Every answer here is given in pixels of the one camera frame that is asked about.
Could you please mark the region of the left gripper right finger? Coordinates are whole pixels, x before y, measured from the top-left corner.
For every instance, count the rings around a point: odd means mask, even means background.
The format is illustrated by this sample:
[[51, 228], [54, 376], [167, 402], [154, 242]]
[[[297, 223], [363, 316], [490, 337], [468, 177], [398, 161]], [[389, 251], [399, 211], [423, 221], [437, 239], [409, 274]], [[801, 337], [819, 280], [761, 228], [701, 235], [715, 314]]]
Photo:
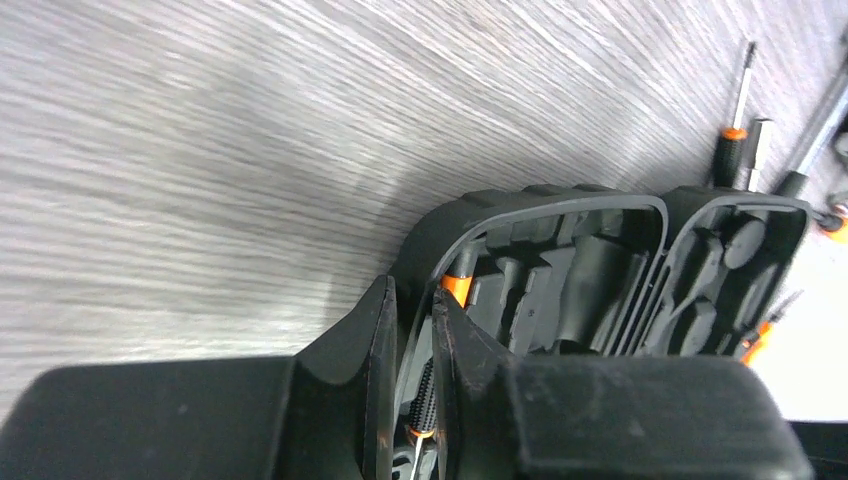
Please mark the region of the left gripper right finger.
[[765, 385], [724, 357], [524, 357], [432, 304], [443, 479], [811, 479]]

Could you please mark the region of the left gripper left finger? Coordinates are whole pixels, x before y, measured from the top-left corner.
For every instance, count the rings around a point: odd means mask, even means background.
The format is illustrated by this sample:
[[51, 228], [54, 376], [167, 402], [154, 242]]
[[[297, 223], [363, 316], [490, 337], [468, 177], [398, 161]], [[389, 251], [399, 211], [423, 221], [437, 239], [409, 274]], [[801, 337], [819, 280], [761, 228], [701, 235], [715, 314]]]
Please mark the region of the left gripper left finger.
[[5, 479], [388, 479], [394, 280], [293, 356], [63, 367], [1, 429]]

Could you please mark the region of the black tool kit case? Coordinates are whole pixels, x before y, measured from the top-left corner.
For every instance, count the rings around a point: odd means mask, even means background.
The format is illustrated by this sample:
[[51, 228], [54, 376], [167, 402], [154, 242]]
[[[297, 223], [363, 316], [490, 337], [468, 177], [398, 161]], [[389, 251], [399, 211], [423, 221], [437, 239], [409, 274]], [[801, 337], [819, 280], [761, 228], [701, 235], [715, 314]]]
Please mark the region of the black tool kit case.
[[810, 220], [798, 200], [702, 187], [651, 196], [533, 185], [434, 209], [390, 270], [404, 341], [394, 476], [443, 479], [437, 291], [519, 357], [711, 356], [744, 365], [741, 343], [766, 319]]

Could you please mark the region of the thin orange black screwdriver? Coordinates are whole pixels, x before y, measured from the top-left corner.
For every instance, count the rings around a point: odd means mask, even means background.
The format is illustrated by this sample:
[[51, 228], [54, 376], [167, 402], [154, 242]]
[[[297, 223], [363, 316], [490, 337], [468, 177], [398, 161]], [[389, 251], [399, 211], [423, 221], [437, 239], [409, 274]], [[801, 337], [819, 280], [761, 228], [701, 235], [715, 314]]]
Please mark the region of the thin orange black screwdriver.
[[755, 41], [750, 41], [746, 45], [732, 116], [729, 124], [720, 130], [715, 144], [711, 161], [711, 180], [714, 188], [731, 188], [741, 165], [743, 147], [748, 138], [748, 131], [743, 127], [742, 122], [757, 49]]

